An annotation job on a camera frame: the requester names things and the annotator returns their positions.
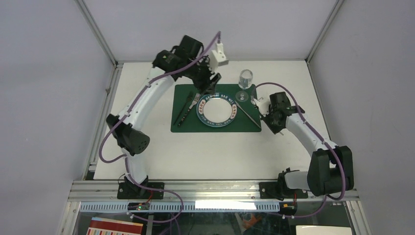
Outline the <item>silver fork dark handle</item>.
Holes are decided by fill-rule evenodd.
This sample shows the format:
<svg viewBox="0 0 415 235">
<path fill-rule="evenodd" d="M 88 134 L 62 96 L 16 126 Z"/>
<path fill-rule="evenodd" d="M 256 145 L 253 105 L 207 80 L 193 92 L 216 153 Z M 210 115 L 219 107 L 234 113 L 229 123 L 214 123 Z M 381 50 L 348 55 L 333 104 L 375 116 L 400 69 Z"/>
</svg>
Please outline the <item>silver fork dark handle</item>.
<svg viewBox="0 0 415 235">
<path fill-rule="evenodd" d="M 201 97 L 200 93 L 197 93 L 194 97 L 194 99 L 192 100 L 190 106 L 188 107 L 187 111 L 184 113 L 184 115 L 182 116 L 182 118 L 180 119 L 179 123 L 177 124 L 178 127 L 181 127 L 182 123 L 184 122 L 184 120 L 186 119 L 186 117 L 188 116 L 188 114 L 190 113 L 191 109 L 197 104 L 197 102 L 199 101 Z"/>
</svg>

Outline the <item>white plate teal rim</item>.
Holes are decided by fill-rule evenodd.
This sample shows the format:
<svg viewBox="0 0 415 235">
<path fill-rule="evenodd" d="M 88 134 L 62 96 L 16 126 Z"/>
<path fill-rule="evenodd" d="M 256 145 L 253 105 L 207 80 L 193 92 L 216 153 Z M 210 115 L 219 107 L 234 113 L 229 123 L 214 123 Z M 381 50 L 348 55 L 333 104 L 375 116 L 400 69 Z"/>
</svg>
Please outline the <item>white plate teal rim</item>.
<svg viewBox="0 0 415 235">
<path fill-rule="evenodd" d="M 206 126 L 220 128 L 234 121 L 237 109 L 232 96 L 224 93 L 207 94 L 198 101 L 196 115 Z"/>
</svg>

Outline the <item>silver table knife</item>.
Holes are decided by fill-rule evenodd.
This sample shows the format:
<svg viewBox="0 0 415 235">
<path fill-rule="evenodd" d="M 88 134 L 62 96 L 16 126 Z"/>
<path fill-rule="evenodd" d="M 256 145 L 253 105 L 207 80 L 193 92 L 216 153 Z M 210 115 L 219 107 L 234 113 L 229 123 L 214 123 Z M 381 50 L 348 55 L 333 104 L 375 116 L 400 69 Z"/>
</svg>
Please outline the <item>silver table knife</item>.
<svg viewBox="0 0 415 235">
<path fill-rule="evenodd" d="M 237 107 L 249 118 L 249 120 L 255 125 L 257 126 L 259 129 L 261 129 L 261 126 L 241 107 L 241 105 L 235 101 L 235 104 L 237 105 Z"/>
</svg>

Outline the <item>clear drinking glass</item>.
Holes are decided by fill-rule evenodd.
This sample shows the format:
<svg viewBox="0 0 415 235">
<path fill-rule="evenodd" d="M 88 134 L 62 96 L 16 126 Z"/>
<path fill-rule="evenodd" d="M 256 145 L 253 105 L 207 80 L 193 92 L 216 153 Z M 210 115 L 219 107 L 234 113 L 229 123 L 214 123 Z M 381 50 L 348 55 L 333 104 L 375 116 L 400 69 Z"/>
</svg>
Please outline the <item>clear drinking glass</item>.
<svg viewBox="0 0 415 235">
<path fill-rule="evenodd" d="M 241 89 L 235 95 L 238 102 L 248 101 L 250 95 L 247 93 L 247 89 L 251 87 L 253 82 L 253 72 L 249 69 L 242 70 L 239 75 L 238 86 Z"/>
</svg>

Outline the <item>dark green placemat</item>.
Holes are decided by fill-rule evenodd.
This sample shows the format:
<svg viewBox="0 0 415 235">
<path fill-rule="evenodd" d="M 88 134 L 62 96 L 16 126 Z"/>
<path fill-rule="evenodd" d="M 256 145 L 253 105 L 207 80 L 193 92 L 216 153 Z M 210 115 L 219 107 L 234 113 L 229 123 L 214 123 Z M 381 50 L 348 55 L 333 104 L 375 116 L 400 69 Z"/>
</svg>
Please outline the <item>dark green placemat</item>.
<svg viewBox="0 0 415 235">
<path fill-rule="evenodd" d="M 247 89 L 247 93 L 250 93 L 254 90 L 255 85 L 251 85 L 250 88 Z M 236 93 L 241 89 L 237 84 L 218 84 L 216 85 L 215 93 L 224 93 L 228 94 L 236 100 Z M 218 132 L 260 132 L 257 126 L 255 126 L 249 118 L 238 108 L 236 118 L 232 123 L 225 127 L 214 128 L 209 127 L 203 124 L 196 115 L 197 104 L 191 109 L 190 113 L 182 123 L 181 127 L 178 127 L 177 124 L 179 123 L 180 119 L 187 111 L 188 107 L 190 106 L 190 101 L 184 111 L 182 112 L 179 120 L 176 124 L 173 124 L 174 120 L 176 119 L 179 111 L 181 110 L 183 104 L 185 103 L 186 97 L 189 92 L 193 92 L 193 99 L 197 93 L 197 89 L 192 84 L 181 84 L 176 85 L 174 90 L 174 100 L 173 100 L 173 109 L 172 109 L 172 121 L 171 121 L 171 132 L 173 133 L 218 133 Z M 245 102 L 238 102 L 241 107 L 261 126 L 260 122 L 260 113 L 254 105 L 251 104 L 251 98 Z"/>
</svg>

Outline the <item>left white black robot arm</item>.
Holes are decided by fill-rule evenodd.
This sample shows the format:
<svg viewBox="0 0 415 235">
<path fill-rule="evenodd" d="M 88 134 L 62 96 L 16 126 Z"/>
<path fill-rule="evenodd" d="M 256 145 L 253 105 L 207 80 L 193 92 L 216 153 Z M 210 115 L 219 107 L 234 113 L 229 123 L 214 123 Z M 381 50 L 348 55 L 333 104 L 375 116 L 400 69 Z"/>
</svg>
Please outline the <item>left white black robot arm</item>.
<svg viewBox="0 0 415 235">
<path fill-rule="evenodd" d="M 150 138 L 141 131 L 147 117 L 158 100 L 181 77 L 189 78 L 201 95 L 215 92 L 215 86 L 221 75 L 216 73 L 214 66 L 210 65 L 208 51 L 215 43 L 220 42 L 220 31 L 207 46 L 185 35 L 179 45 L 173 46 L 171 50 L 160 51 L 135 98 L 118 115 L 107 116 L 106 123 L 110 130 L 99 147 L 99 158 L 107 164 L 119 159 L 124 160 L 125 176 L 131 182 L 128 192 L 134 198 L 143 198 L 149 189 L 145 184 L 148 174 L 143 159 L 139 156 L 150 143 Z M 103 146 L 109 136 L 116 139 L 122 151 L 122 155 L 113 160 L 104 159 L 102 154 Z"/>
</svg>

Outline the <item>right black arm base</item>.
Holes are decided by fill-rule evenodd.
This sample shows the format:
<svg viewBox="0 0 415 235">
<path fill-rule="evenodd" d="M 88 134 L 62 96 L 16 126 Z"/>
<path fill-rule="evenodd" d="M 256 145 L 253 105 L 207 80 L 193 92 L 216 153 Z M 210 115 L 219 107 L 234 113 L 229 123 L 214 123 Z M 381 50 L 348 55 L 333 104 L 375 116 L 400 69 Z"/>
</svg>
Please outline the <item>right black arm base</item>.
<svg viewBox="0 0 415 235">
<path fill-rule="evenodd" d="M 284 199 L 307 199 L 307 192 L 301 189 L 289 189 L 283 186 L 278 181 L 259 182 L 259 193 L 261 199 L 277 199 L 283 201 Z"/>
</svg>

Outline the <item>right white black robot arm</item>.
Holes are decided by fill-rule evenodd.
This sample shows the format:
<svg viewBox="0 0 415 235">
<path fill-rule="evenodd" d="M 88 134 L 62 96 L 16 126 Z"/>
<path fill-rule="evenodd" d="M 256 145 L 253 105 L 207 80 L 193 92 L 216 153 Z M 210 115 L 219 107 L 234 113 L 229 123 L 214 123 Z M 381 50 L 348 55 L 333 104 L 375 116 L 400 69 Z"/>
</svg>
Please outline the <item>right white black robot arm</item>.
<svg viewBox="0 0 415 235">
<path fill-rule="evenodd" d="M 269 96 L 269 100 L 256 101 L 260 119 L 273 134 L 286 129 L 291 132 L 311 157 L 307 171 L 286 169 L 277 178 L 275 196 L 282 200 L 293 197 L 300 190 L 314 196 L 341 196 L 354 188 L 353 158 L 351 149 L 339 146 L 324 138 L 306 119 L 305 111 L 292 105 L 285 92 Z"/>
</svg>

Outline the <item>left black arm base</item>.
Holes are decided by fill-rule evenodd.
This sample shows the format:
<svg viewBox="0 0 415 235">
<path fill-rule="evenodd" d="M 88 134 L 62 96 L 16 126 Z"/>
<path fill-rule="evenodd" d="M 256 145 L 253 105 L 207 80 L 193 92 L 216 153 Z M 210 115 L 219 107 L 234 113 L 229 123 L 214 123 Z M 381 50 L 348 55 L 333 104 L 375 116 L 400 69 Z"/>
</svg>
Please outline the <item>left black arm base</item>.
<svg viewBox="0 0 415 235">
<path fill-rule="evenodd" d="M 158 189 L 164 189 L 164 183 L 162 182 L 149 182 L 147 187 L 153 188 L 152 190 L 140 188 L 133 183 L 127 181 L 118 184 L 117 199 L 142 199 L 147 200 L 152 196 L 152 199 L 163 199 L 164 192 L 158 191 Z"/>
</svg>

